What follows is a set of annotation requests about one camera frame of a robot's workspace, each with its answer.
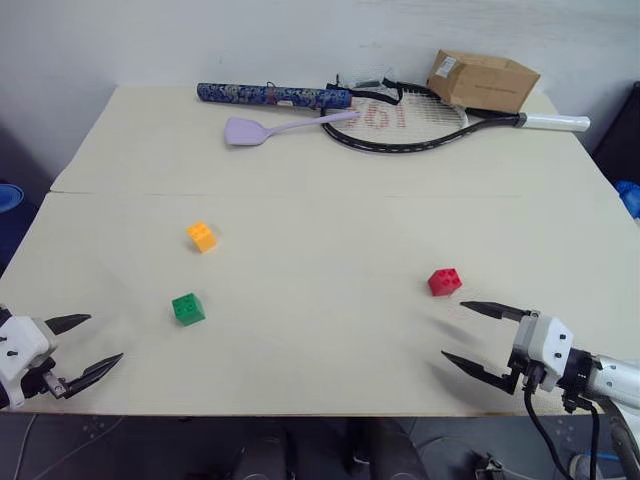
white table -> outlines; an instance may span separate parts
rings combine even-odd
[[[27,409],[523,413],[520,395],[440,354],[506,371],[516,324],[463,300],[534,307],[580,348],[637,356],[638,231],[571,134],[498,129],[390,157],[312,129],[227,149],[221,126],[238,107],[192,96],[118,89],[53,187],[69,193],[48,195],[0,280],[15,313],[94,315],[60,337],[58,374],[125,353],[91,389]],[[543,97],[531,105],[549,111]],[[220,236],[204,255],[185,232],[200,220]],[[431,297],[426,278],[449,266],[464,287]],[[171,299],[188,292],[207,319],[181,327]],[[536,403],[561,412],[557,395]]]

brown cardboard box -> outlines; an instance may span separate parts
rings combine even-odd
[[[440,50],[427,87],[452,105],[519,112],[539,78],[508,58]]]

red toy block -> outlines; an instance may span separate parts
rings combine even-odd
[[[431,275],[428,283],[434,297],[451,295],[462,286],[462,282],[455,268],[436,270],[433,275]]]

spatula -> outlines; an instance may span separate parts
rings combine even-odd
[[[260,145],[274,133],[279,133],[289,128],[315,125],[318,123],[337,122],[338,120],[350,120],[360,115],[360,112],[341,112],[325,117],[300,120],[299,122],[286,123],[274,128],[264,128],[255,120],[247,118],[230,117],[224,127],[224,139],[229,145]]]

floor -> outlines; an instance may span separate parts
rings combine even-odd
[[[20,443],[31,415],[0,414],[0,478],[13,476]],[[91,478],[213,480],[239,458],[242,446],[267,419],[92,417],[40,415],[28,439],[20,479]],[[298,479],[347,480],[341,463],[345,448],[345,419],[284,418],[276,420],[290,432],[298,450]],[[472,450],[491,453],[503,465],[539,480],[560,476],[541,438],[526,417],[403,418],[431,479],[473,479],[477,460]],[[588,416],[544,417],[562,459],[568,461],[589,447]],[[601,453],[612,453],[608,422],[603,419]],[[63,461],[46,475],[52,464],[87,441],[107,432],[94,443]],[[430,440],[446,437],[429,443]],[[619,465],[603,460],[608,477],[622,476]],[[360,474],[356,480],[367,479]],[[518,476],[506,475],[506,479]]]

